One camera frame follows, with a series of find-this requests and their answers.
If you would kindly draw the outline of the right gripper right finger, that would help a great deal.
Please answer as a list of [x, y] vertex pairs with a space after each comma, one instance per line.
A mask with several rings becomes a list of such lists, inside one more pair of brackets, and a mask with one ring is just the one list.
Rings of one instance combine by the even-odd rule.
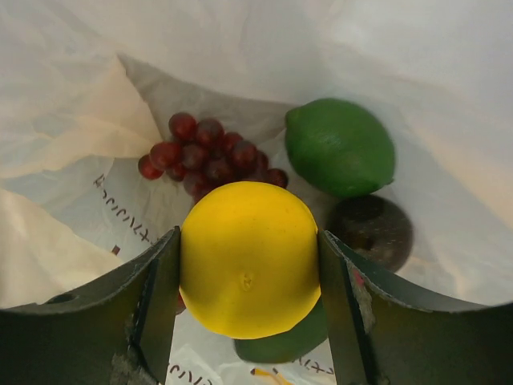
[[510, 384], [512, 305], [425, 289], [318, 236], [321, 298], [338, 384]]

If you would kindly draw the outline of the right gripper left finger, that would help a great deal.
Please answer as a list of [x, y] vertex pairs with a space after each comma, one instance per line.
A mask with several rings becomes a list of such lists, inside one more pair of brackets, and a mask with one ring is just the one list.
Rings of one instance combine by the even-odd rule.
[[163, 384], [180, 229], [75, 290], [1, 312], [3, 384]]

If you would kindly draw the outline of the dark green avocado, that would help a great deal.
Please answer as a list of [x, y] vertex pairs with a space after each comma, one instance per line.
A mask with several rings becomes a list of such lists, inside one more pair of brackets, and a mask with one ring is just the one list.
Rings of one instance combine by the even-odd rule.
[[289, 363], [308, 354], [328, 338], [322, 300], [291, 330], [257, 339], [234, 339], [237, 356], [250, 363]]

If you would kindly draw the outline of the dark mangosteen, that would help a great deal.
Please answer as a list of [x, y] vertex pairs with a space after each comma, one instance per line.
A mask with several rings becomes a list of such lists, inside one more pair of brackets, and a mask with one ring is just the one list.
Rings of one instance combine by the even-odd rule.
[[391, 272], [405, 265], [414, 244], [409, 217], [392, 201], [375, 195], [340, 201], [325, 228], [352, 250]]

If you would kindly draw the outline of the yellow lemon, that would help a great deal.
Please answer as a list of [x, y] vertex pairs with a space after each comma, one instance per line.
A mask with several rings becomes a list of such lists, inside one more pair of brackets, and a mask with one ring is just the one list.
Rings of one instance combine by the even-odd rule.
[[208, 193], [181, 227], [180, 293], [202, 326], [230, 338], [294, 328], [321, 296], [317, 224], [308, 206], [262, 182]]

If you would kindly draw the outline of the red grapes bunch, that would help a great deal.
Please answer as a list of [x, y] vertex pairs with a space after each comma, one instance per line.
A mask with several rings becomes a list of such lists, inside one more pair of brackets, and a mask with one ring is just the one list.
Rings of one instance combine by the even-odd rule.
[[168, 121], [172, 135], [139, 158], [139, 174], [147, 180], [166, 175], [183, 184], [194, 202], [213, 189], [237, 181], [256, 181], [287, 188], [289, 177], [270, 165], [268, 156], [237, 132], [228, 132], [212, 117], [197, 120], [180, 111]]

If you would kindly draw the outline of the green lime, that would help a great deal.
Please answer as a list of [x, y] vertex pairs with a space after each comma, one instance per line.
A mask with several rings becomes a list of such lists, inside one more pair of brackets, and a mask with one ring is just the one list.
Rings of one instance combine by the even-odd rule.
[[285, 149], [296, 174], [336, 197], [359, 197], [391, 184], [396, 152], [386, 127], [347, 100], [317, 99], [285, 113]]

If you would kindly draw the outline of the beige plastic bag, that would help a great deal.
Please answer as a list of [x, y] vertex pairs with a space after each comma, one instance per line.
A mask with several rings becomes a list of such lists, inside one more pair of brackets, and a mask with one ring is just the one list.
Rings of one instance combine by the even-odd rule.
[[[381, 195], [414, 226], [398, 275], [512, 305], [509, 1], [4, 1], [1, 312], [135, 259], [192, 201], [139, 158], [178, 111], [215, 116], [290, 169], [285, 113], [357, 103], [396, 151]], [[238, 358], [176, 315], [163, 384], [338, 384], [329, 339], [289, 363]]]

